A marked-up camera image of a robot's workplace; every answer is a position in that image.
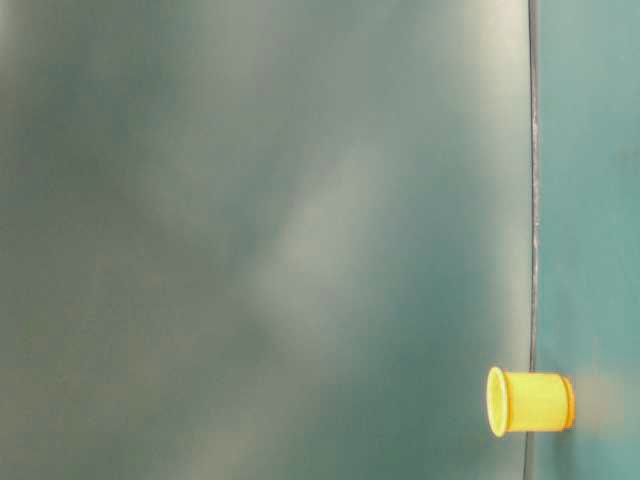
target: teal surface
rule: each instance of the teal surface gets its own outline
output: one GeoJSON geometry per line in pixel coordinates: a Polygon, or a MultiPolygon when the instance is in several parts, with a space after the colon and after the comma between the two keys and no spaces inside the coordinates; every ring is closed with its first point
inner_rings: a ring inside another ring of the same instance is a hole
{"type": "Polygon", "coordinates": [[[0,7],[0,477],[522,474],[525,1],[0,7]]]}
{"type": "Polygon", "coordinates": [[[540,2],[538,368],[569,374],[576,428],[536,436],[535,478],[640,470],[640,8],[540,2]]]}

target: dark green surface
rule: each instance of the dark green surface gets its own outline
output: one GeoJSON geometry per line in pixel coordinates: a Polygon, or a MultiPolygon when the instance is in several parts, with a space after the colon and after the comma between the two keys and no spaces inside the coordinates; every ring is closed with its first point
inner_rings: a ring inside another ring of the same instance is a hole
{"type": "Polygon", "coordinates": [[[526,2],[0,6],[0,477],[521,475],[526,2]]]}
{"type": "Polygon", "coordinates": [[[640,6],[540,4],[538,368],[569,374],[576,428],[537,435],[535,478],[640,470],[640,6]]]}

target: green background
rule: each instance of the green background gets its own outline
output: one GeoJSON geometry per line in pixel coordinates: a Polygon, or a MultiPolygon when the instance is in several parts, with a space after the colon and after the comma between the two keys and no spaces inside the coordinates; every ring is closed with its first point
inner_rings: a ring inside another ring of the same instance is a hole
{"type": "Polygon", "coordinates": [[[535,478],[634,478],[638,456],[640,6],[540,1],[538,369],[575,383],[535,478]]]}

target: yellow cylinder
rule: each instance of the yellow cylinder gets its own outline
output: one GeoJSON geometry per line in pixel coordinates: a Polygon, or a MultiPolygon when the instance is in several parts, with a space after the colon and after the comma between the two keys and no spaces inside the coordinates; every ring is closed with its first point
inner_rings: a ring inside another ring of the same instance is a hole
{"type": "Polygon", "coordinates": [[[493,433],[560,432],[573,426],[576,400],[567,377],[514,373],[493,367],[487,377],[487,413],[493,433]]]}

